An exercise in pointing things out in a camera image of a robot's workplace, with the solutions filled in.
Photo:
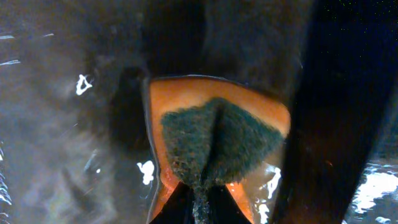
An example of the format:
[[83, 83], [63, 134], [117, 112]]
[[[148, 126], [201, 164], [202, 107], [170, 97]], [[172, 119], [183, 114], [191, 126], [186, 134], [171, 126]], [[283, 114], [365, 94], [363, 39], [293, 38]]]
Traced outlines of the orange green scrub sponge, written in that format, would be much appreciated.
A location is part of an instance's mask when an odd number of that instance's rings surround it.
[[210, 223], [208, 192], [227, 186], [254, 222], [243, 181], [281, 149], [291, 127], [288, 108], [272, 96], [204, 75], [148, 78], [142, 86], [147, 136], [158, 186], [193, 190], [195, 223]]

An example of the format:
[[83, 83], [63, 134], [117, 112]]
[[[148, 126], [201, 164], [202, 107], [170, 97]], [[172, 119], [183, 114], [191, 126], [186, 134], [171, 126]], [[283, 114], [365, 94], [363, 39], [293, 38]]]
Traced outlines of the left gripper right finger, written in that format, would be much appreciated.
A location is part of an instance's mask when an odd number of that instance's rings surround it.
[[210, 224], [250, 224], [227, 186], [214, 186], [208, 192]]

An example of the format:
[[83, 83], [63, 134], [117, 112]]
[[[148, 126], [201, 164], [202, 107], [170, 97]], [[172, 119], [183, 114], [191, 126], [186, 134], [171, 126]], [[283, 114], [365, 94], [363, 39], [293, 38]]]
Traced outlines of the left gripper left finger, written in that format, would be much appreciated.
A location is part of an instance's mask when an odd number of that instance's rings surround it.
[[173, 189], [162, 187], [155, 200], [150, 224], [194, 224], [193, 190], [179, 182]]

